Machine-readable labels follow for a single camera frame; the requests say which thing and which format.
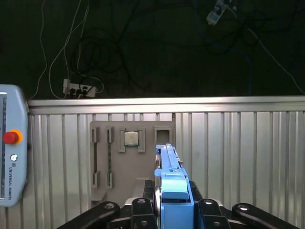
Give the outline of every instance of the corrugated metal wall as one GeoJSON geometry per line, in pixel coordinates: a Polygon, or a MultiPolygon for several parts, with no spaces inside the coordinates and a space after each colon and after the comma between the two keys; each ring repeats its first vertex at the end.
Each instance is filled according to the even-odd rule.
{"type": "Polygon", "coordinates": [[[248,202],[305,228],[304,112],[30,116],[28,183],[1,229],[54,229],[90,206],[92,120],[173,120],[177,151],[205,197],[248,202]]]}

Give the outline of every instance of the power strip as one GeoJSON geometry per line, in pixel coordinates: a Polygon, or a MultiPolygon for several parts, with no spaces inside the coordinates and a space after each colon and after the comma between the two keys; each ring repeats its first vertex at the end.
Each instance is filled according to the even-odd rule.
{"type": "Polygon", "coordinates": [[[70,83],[70,80],[64,79],[62,93],[65,94],[65,90],[67,90],[67,94],[70,94],[70,90],[74,89],[75,92],[73,93],[73,95],[79,95],[79,94],[81,94],[81,92],[80,92],[80,88],[81,88],[81,91],[89,91],[86,94],[86,97],[95,98],[96,87],[93,86],[93,88],[90,89],[91,87],[92,86],[90,86],[90,85],[83,85],[83,84],[81,84],[81,86],[80,86],[77,83],[70,83]]]}
{"type": "Polygon", "coordinates": [[[232,0],[218,0],[214,6],[214,9],[207,16],[207,22],[210,25],[216,25],[231,1],[232,0]]]}

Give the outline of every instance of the plug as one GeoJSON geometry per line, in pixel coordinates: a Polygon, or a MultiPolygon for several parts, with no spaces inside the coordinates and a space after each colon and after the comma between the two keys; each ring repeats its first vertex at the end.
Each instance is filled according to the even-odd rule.
{"type": "Polygon", "coordinates": [[[218,16],[221,16],[221,14],[223,13],[223,9],[221,8],[220,5],[215,6],[215,12],[218,16]]]}
{"type": "Polygon", "coordinates": [[[68,79],[64,79],[63,80],[63,93],[68,93],[69,89],[70,89],[70,82],[71,80],[68,79]]]}
{"type": "Polygon", "coordinates": [[[80,90],[80,89],[77,89],[77,90],[76,90],[76,98],[78,98],[80,95],[81,95],[81,90],[80,90]]]}
{"type": "Polygon", "coordinates": [[[76,92],[76,90],[74,88],[70,89],[70,98],[74,97],[75,92],[76,92]]]}
{"type": "Polygon", "coordinates": [[[86,95],[88,94],[88,91],[87,91],[88,87],[82,87],[82,95],[84,97],[86,97],[86,95]]]}

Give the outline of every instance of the red emergency stop button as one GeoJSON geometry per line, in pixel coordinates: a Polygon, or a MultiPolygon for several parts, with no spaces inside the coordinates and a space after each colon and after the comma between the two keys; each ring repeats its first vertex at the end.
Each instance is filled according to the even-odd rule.
{"type": "Polygon", "coordinates": [[[3,135],[4,143],[9,144],[9,145],[17,143],[18,140],[19,140],[19,135],[16,132],[14,132],[14,131],[6,132],[3,135]]]}

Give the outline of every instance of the blue cable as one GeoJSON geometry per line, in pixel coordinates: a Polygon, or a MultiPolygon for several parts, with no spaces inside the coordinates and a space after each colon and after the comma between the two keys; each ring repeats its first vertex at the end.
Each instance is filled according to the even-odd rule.
{"type": "Polygon", "coordinates": [[[236,49],[236,48],[228,48],[228,47],[225,47],[223,45],[221,45],[220,43],[217,43],[217,42],[213,42],[212,40],[209,40],[206,38],[205,34],[204,34],[204,31],[202,31],[200,29],[200,23],[199,23],[199,15],[198,15],[198,0],[194,0],[195,1],[195,4],[194,4],[194,8],[195,8],[195,15],[196,15],[196,26],[197,26],[197,29],[198,29],[198,33],[199,35],[205,39],[207,42],[209,42],[210,44],[212,44],[213,46],[217,47],[217,48],[220,48],[220,49],[223,49],[223,50],[231,50],[233,52],[236,52],[236,53],[239,53],[239,54],[242,54],[245,56],[245,59],[247,60],[248,62],[248,65],[249,65],[249,83],[248,83],[248,94],[249,96],[251,96],[251,93],[252,93],[252,80],[253,80],[253,71],[252,71],[252,62],[250,60],[250,58],[248,57],[248,55],[239,50],[239,49],[236,49]]]}

